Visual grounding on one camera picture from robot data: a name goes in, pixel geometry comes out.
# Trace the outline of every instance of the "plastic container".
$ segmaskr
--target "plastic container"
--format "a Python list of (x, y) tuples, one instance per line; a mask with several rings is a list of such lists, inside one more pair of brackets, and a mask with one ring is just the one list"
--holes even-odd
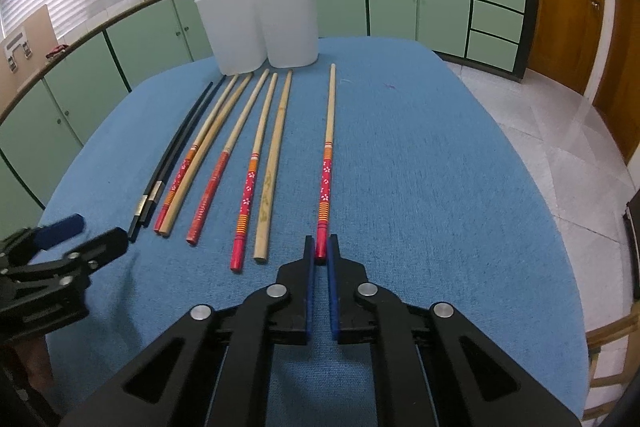
[(299, 68), (318, 59), (316, 0), (255, 0), (269, 63)]
[(196, 0), (196, 6), (223, 74), (260, 68), (267, 48), (254, 0)]

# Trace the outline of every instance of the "blue tablecloth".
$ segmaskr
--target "blue tablecloth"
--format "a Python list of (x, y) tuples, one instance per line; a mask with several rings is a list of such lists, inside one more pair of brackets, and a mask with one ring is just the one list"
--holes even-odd
[[(65, 408), (85, 399), (192, 305), (240, 303), (273, 282), (315, 235), (329, 65), (337, 64), (330, 230), (345, 257), (406, 302), (453, 303), (576, 414), (587, 390), (577, 285), (545, 201), (499, 127), (433, 52), (382, 38), (322, 39), (318, 61), (295, 70), (280, 154), (270, 259), (228, 269), (242, 186), (266, 95), (263, 88), (229, 160), (202, 238), (184, 240), (200, 196), (255, 79), (209, 152), (174, 233), (142, 230), (128, 253), (93, 276), (88, 318), (47, 337)], [(257, 192), (284, 85), (280, 72)], [(188, 107), (220, 72), (213, 58), (137, 87), (70, 166), (43, 215), (73, 212), (85, 233), (127, 228), (140, 194)], [(276, 347), (270, 426), (376, 424), (369, 349), (338, 347), (328, 321), (326, 270), (316, 274), (314, 335)]]

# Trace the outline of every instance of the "wooden chair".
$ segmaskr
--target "wooden chair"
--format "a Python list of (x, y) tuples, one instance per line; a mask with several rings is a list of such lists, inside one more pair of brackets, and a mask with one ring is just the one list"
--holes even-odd
[[(587, 347), (589, 349), (589, 381), (590, 388), (607, 387), (616, 384), (628, 384), (640, 366), (640, 301), (634, 302), (631, 313), (611, 324), (587, 332)], [(623, 337), (629, 336), (626, 347), (625, 365), (618, 375), (595, 378), (596, 366), (602, 346), (610, 344)], [(611, 412), (616, 401), (603, 403), (584, 411), (582, 419), (592, 420)]]

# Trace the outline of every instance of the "tile floor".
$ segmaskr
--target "tile floor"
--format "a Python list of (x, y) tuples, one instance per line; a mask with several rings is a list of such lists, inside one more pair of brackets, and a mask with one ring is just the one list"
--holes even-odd
[[(636, 189), (597, 111), (581, 95), (530, 70), (517, 84), (448, 66), (498, 123), (545, 198), (574, 268), (586, 330), (628, 314), (631, 267), (622, 214)], [(604, 347), (596, 376), (620, 372), (625, 351), (626, 338)], [(586, 407), (621, 393), (618, 385), (594, 389)]]

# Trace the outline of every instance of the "metal screw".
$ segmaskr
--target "metal screw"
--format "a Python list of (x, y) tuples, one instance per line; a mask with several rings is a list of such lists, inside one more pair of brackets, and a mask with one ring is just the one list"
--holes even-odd
[(267, 288), (267, 295), (274, 299), (282, 297), (287, 293), (287, 287), (284, 284), (272, 284)]
[(448, 319), (453, 315), (453, 306), (448, 302), (439, 302), (433, 307), (433, 313), (442, 319)]
[(189, 314), (191, 315), (192, 319), (196, 321), (203, 321), (211, 314), (211, 308), (209, 308), (206, 304), (198, 304), (197, 306), (191, 308)]
[(364, 282), (360, 286), (358, 286), (358, 293), (360, 295), (364, 295), (365, 297), (372, 297), (376, 293), (378, 293), (378, 287), (370, 282)]

